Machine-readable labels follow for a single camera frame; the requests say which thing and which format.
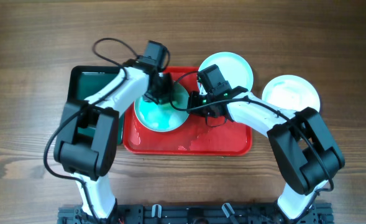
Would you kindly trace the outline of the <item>white plate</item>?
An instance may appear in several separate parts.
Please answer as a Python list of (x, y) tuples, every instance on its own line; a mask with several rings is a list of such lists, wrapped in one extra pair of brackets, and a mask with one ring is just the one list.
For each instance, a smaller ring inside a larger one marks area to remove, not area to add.
[(206, 58), (199, 66), (199, 71), (217, 65), (232, 88), (242, 86), (251, 91), (254, 74), (249, 63), (240, 55), (232, 52), (218, 52)]
[(296, 75), (280, 75), (269, 81), (262, 100), (287, 110), (301, 111), (311, 107), (320, 112), (321, 99), (309, 81)]
[[(186, 109), (189, 94), (186, 88), (177, 84), (172, 93), (172, 104), (176, 108)], [(170, 104), (170, 96), (167, 95), (164, 104), (156, 104), (152, 101), (145, 101), (144, 97), (134, 102), (134, 113), (140, 124), (151, 131), (169, 132), (179, 128), (189, 117), (186, 111), (176, 110)]]

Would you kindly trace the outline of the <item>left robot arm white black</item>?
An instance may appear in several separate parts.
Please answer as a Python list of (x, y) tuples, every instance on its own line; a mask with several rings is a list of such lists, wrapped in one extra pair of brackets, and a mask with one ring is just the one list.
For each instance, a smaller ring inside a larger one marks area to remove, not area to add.
[(140, 97), (169, 102), (172, 76), (157, 65), (130, 59), (118, 67), (77, 66), (74, 71), (114, 73), (102, 89), (85, 99), (69, 98), (59, 127), (48, 141), (53, 158), (80, 188), (83, 204), (73, 218), (79, 223), (116, 223), (117, 199), (108, 172), (116, 155), (121, 115)]

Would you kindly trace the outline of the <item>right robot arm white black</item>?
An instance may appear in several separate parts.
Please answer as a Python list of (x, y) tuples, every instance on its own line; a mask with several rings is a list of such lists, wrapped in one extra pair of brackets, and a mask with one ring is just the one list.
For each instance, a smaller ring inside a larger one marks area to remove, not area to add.
[(334, 189), (332, 179), (345, 166), (335, 139), (313, 108), (284, 110), (238, 86), (206, 95), (193, 91), (187, 109), (205, 118), (222, 116), (268, 138), (286, 182), (277, 206), (292, 223), (306, 215), (321, 192)]

